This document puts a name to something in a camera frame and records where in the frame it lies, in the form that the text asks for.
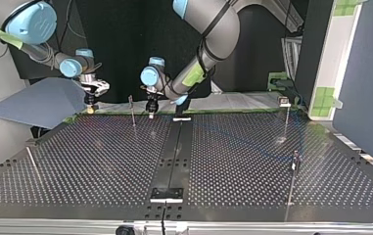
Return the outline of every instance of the gray cardboard sheet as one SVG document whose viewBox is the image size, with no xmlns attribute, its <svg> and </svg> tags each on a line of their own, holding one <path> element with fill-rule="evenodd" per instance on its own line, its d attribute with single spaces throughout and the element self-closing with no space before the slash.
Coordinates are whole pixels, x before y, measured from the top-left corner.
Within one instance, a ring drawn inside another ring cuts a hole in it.
<svg viewBox="0 0 373 235">
<path fill-rule="evenodd" d="M 0 102 L 0 118 L 52 129 L 85 109 L 84 91 L 64 78 L 45 78 Z"/>
</svg>

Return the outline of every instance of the black curtain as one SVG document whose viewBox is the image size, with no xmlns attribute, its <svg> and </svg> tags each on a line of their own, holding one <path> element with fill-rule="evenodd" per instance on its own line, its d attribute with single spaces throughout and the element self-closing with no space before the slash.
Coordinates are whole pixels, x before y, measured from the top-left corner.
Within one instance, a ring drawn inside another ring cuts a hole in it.
<svg viewBox="0 0 373 235">
<path fill-rule="evenodd" d="M 196 55 L 201 35 L 172 10 L 171 0 L 77 0 L 89 47 L 103 66 L 97 75 L 112 89 L 103 102 L 124 103 L 133 95 L 145 100 L 140 73 L 152 56 L 166 60 L 166 72 L 175 77 Z M 210 94 L 205 82 L 196 97 Z"/>
<path fill-rule="evenodd" d="M 96 61 L 97 74 L 112 88 L 103 102 L 125 103 L 133 95 L 145 100 L 140 73 L 151 56 L 166 60 L 166 72 L 175 78 L 195 56 L 201 35 L 172 10 L 172 0 L 76 0 L 87 42 Z M 293 4 L 305 15 L 307 0 Z M 266 9 L 251 6 L 240 14 L 241 38 L 237 50 L 216 67 L 214 80 L 227 91 L 266 89 L 268 73 L 283 71 L 281 38 L 284 26 Z M 210 81 L 193 97 L 210 94 Z"/>
</svg>

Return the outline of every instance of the metal profile frame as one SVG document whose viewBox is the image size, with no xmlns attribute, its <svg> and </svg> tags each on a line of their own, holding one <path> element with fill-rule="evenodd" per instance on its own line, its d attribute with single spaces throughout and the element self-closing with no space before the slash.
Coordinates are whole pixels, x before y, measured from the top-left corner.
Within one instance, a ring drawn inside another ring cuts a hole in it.
<svg viewBox="0 0 373 235">
<path fill-rule="evenodd" d="M 136 235 L 162 234 L 159 222 L 104 220 L 0 219 L 0 234 L 115 234 L 119 226 L 133 227 Z M 337 223 L 213 223 L 166 222 L 169 234 L 373 234 L 373 224 Z"/>
</svg>

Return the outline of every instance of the metal bracket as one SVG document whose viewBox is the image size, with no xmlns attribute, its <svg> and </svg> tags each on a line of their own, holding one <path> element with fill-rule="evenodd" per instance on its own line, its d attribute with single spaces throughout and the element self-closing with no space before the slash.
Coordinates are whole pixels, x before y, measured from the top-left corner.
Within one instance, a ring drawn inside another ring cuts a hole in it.
<svg viewBox="0 0 373 235">
<path fill-rule="evenodd" d="M 335 101 L 333 102 L 333 106 L 336 109 L 341 110 L 343 108 L 343 102 L 340 101 L 340 100 L 335 99 Z"/>
<path fill-rule="evenodd" d="M 154 188 L 151 203 L 183 203 L 182 188 Z"/>
<path fill-rule="evenodd" d="M 147 227 L 146 224 L 136 224 L 134 225 L 134 234 L 135 235 L 147 235 Z"/>
<path fill-rule="evenodd" d="M 175 235 L 189 235 L 189 227 L 186 222 L 177 223 Z"/>
</svg>

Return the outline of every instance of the vertical pin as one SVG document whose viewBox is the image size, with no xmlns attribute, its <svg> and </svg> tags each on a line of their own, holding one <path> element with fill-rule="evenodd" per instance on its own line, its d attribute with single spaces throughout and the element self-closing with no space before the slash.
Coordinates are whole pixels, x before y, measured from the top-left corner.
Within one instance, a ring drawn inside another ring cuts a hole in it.
<svg viewBox="0 0 373 235">
<path fill-rule="evenodd" d="M 135 116 L 134 116 L 134 102 L 133 102 L 133 96 L 128 96 L 128 102 L 130 103 L 130 109 L 131 109 L 131 117 L 133 119 L 133 126 L 135 126 Z"/>
</svg>

